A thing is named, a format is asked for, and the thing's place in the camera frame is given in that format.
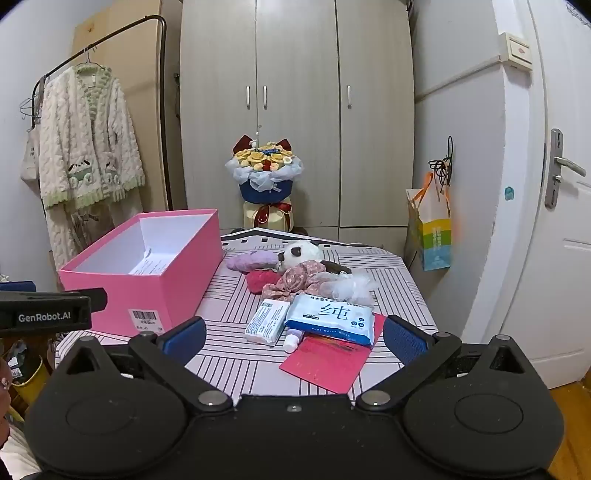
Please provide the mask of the person's left hand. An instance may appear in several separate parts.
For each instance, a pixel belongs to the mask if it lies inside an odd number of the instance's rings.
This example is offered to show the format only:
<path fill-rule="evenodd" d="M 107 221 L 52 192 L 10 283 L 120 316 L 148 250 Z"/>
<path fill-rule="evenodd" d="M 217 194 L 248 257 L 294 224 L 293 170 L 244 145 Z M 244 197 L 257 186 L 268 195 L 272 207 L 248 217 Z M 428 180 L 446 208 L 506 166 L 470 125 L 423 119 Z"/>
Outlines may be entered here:
<path fill-rule="evenodd" d="M 11 404 L 9 389 L 12 381 L 11 370 L 4 359 L 0 359 L 0 381 L 0 447 L 2 447 L 10 435 L 9 422 L 5 416 Z"/>

